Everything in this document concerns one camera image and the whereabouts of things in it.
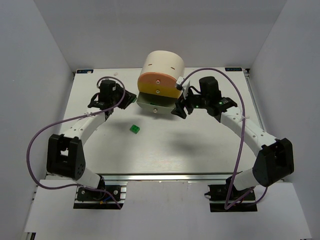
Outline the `yellow drawer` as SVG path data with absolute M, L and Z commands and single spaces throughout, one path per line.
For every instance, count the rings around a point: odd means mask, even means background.
M 160 82 L 160 84 L 157 84 L 156 82 L 139 82 L 137 86 L 139 92 L 145 94 L 174 99 L 177 99 L 181 95 L 181 92 L 176 89 L 174 83 L 165 84 L 163 82 Z

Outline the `orange top drawer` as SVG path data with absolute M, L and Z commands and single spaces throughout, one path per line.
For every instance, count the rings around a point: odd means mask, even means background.
M 137 80 L 139 91 L 145 89 L 148 85 L 160 85 L 161 87 L 173 88 L 176 85 L 177 79 L 160 72 L 145 72 L 141 74 Z

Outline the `cream drawer cabinet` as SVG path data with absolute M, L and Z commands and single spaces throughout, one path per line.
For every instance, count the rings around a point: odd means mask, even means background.
M 146 57 L 140 75 L 148 72 L 157 72 L 178 79 L 180 76 L 184 76 L 184 71 L 185 63 L 179 55 L 170 51 L 156 50 Z

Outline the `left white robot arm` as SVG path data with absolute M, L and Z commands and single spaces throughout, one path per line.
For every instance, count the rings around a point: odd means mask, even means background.
M 137 95 L 117 83 L 115 79 L 102 78 L 83 117 L 62 134 L 53 134 L 48 140 L 46 170 L 48 173 L 73 180 L 93 192 L 104 190 L 103 177 L 86 166 L 84 145 L 95 130 L 112 115 L 115 108 L 126 109 Z

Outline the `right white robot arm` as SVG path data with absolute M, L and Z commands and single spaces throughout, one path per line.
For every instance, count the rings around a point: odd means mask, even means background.
M 185 119 L 193 110 L 205 109 L 219 123 L 243 138 L 256 160 L 252 168 L 235 175 L 234 191 L 258 185 L 269 187 L 294 172 L 293 145 L 287 138 L 278 139 L 245 118 L 236 102 L 222 96 L 213 76 L 201 78 L 199 86 L 200 90 L 193 93 L 193 86 L 188 81 L 179 80 L 176 87 L 182 90 L 182 94 L 171 113 Z

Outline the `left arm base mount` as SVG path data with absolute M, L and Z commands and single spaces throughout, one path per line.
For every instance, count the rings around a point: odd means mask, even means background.
M 126 182 L 105 182 L 105 190 L 113 198 L 100 191 L 92 191 L 84 187 L 78 187 L 75 194 L 73 208 L 76 210 L 120 210 L 125 203 L 127 193 Z

